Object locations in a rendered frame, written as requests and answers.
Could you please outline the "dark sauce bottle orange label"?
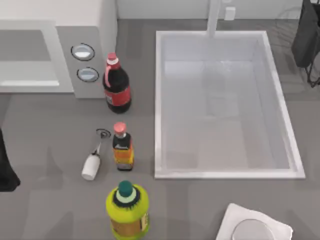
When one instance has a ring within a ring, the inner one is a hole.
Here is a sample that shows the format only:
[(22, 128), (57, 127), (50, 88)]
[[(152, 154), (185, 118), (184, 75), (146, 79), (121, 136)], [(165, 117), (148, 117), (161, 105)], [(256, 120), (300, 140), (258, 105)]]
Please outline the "dark sauce bottle orange label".
[(119, 171), (131, 171), (135, 162), (132, 136), (124, 122), (116, 122), (113, 131), (112, 149), (116, 167)]

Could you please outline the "dark cola bottle red label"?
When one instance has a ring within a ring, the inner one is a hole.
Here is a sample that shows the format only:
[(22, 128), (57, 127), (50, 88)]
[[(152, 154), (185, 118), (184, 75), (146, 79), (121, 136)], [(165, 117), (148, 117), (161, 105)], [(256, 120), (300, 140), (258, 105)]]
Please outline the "dark cola bottle red label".
[(107, 55), (102, 85), (109, 109), (116, 114), (125, 113), (132, 102), (130, 81), (115, 52)]

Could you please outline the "white sink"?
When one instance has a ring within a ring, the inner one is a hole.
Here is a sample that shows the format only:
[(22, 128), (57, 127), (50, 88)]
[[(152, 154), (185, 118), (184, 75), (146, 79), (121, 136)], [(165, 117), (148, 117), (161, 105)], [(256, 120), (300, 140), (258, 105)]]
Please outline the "white sink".
[(306, 177), (265, 31), (157, 31), (155, 53), (155, 178)]

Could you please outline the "white handheld milk frother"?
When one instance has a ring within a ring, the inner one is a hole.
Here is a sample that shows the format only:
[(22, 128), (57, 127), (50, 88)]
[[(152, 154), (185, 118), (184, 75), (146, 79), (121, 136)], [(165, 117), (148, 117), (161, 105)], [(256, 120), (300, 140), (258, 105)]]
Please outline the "white handheld milk frother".
[(101, 145), (104, 140), (109, 139), (112, 135), (111, 132), (105, 128), (97, 128), (96, 134), (99, 136), (99, 143), (86, 158), (81, 171), (81, 176), (86, 181), (93, 181), (96, 178), (101, 165)]

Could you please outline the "round microwave knob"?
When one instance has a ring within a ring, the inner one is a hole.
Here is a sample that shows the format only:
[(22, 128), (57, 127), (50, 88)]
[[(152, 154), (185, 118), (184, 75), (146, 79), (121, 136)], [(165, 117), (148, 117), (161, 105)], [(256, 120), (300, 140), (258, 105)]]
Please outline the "round microwave knob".
[(78, 69), (76, 73), (79, 80), (85, 83), (93, 83), (99, 79), (99, 73), (96, 69), (92, 67), (85, 67)]
[(79, 61), (90, 61), (95, 56), (95, 50), (85, 43), (72, 46), (70, 51), (72, 56)]

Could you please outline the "yellow green bottle teal cap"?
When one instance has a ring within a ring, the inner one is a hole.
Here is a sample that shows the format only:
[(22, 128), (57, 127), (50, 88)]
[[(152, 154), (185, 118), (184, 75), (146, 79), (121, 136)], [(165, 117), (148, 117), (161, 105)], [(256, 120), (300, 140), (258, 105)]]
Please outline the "yellow green bottle teal cap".
[(138, 184), (121, 181), (106, 197), (106, 213), (116, 240), (140, 240), (149, 230), (149, 196)]

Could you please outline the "tall white tap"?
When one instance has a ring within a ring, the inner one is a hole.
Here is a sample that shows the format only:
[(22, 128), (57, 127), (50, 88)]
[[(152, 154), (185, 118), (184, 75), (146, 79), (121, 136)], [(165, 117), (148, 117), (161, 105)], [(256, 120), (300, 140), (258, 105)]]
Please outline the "tall white tap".
[(221, 0), (209, 0), (209, 11), (207, 19), (207, 36), (213, 38), (217, 29)]

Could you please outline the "white square plate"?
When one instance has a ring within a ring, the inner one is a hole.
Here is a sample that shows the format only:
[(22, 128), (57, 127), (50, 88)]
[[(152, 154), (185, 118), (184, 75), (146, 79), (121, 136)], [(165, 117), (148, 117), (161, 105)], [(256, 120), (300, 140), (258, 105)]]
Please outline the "white square plate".
[(291, 226), (277, 221), (270, 216), (235, 203), (230, 203), (226, 208), (215, 240), (232, 240), (232, 233), (238, 223), (246, 219), (255, 219), (265, 223), (273, 232), (275, 240), (292, 240), (293, 229)]

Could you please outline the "pale microwave oven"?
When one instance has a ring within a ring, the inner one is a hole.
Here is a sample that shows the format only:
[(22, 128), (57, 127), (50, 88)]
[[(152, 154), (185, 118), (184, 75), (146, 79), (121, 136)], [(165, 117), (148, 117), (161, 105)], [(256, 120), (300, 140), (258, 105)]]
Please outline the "pale microwave oven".
[[(116, 50), (116, 0), (0, 0), (0, 93), (71, 93), (104, 97), (108, 53)], [(90, 45), (95, 56), (80, 61), (72, 46)], [(77, 70), (94, 68), (95, 82)]]

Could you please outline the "grey round bowl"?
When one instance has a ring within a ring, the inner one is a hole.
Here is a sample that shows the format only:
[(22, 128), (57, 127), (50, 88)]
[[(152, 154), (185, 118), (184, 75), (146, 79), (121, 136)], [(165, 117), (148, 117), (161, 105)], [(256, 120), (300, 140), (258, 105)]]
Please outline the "grey round bowl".
[(236, 225), (231, 240), (275, 240), (275, 236), (264, 222), (245, 219)]

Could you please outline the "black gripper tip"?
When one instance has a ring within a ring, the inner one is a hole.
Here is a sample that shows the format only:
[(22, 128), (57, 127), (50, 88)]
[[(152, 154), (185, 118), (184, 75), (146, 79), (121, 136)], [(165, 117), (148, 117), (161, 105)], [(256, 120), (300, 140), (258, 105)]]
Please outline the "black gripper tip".
[(13, 192), (20, 184), (21, 181), (10, 164), (0, 128), (0, 193)]

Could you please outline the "white wall socket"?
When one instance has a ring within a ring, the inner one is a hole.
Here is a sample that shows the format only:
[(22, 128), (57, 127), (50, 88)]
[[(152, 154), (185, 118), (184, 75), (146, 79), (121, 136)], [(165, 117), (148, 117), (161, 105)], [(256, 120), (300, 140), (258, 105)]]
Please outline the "white wall socket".
[(234, 6), (228, 6), (225, 8), (224, 20), (233, 21), (236, 16), (236, 8)]

